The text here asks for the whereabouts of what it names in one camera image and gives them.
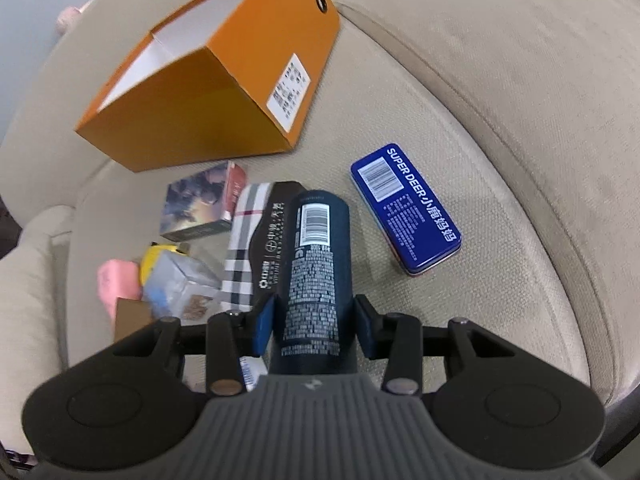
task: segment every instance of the orange box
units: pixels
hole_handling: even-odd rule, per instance
[[[286,152],[338,28],[331,0],[193,0],[127,56],[76,131],[132,171]]]

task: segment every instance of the white paper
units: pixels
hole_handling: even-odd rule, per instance
[[[163,28],[127,68],[100,105],[102,110],[135,85],[207,43],[244,0],[204,0]]]
[[[294,54],[284,67],[267,101],[267,108],[287,133],[290,132],[293,121],[296,120],[309,83],[311,83],[309,74],[306,73],[298,56]]]

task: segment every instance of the barcode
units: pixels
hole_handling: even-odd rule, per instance
[[[319,244],[330,246],[329,206],[305,204],[302,206],[300,247]]]
[[[367,184],[376,202],[382,202],[393,193],[404,189],[402,182],[396,177],[383,156],[360,168],[358,173]]]
[[[251,372],[251,367],[244,357],[240,358],[240,368],[242,369],[242,378],[244,379],[244,386],[248,392],[254,389],[255,379]]]

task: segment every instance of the white label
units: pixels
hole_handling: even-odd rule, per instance
[[[268,373],[261,357],[241,357],[240,368],[242,369],[242,378],[248,392],[258,385],[258,379],[261,375]]]
[[[287,133],[293,126],[309,83],[309,74],[294,54],[267,101],[267,108]]]
[[[396,177],[383,156],[361,167],[358,173],[376,202],[382,202],[385,198],[404,189],[402,182]]]
[[[302,206],[300,245],[330,246],[329,206],[327,204],[305,204]]]

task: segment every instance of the pink object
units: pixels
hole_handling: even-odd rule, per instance
[[[140,266],[124,260],[109,260],[102,264],[98,269],[98,296],[114,321],[118,298],[139,300],[142,296]]]
[[[66,7],[60,12],[56,20],[56,30],[62,36],[71,29],[93,0],[89,0],[82,7]]]

